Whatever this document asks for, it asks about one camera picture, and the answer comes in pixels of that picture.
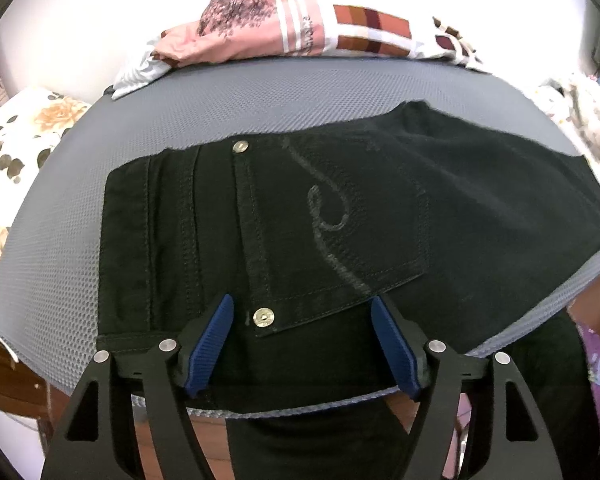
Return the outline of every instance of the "brown tile floor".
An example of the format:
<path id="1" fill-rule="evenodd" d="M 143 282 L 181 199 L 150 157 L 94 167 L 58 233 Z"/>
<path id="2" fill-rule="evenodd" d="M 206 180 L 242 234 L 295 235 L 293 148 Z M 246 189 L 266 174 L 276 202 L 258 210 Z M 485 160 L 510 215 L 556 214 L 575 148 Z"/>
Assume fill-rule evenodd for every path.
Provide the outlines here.
<path id="1" fill-rule="evenodd" d="M 192 416 L 191 421 L 198 436 L 200 447 L 216 480 L 234 480 L 224 420 Z M 151 440 L 149 423 L 136 424 L 136 435 L 138 436 L 138 447 L 146 480 L 162 480 L 158 459 L 154 451 L 154 443 Z"/>

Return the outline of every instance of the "gray mesh surface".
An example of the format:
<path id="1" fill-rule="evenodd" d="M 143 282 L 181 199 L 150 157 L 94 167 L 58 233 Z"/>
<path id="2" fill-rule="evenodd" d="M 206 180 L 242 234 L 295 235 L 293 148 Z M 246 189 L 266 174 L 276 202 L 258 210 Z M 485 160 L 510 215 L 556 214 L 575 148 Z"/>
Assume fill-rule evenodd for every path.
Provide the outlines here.
<path id="1" fill-rule="evenodd" d="M 0 336 L 35 372 L 72 391 L 95 348 L 104 186 L 121 164 L 166 147 L 298 130 L 419 99 L 576 155 L 519 91 L 444 64 L 264 59 L 181 69 L 118 101 L 104 96 L 48 158 L 0 260 Z"/>

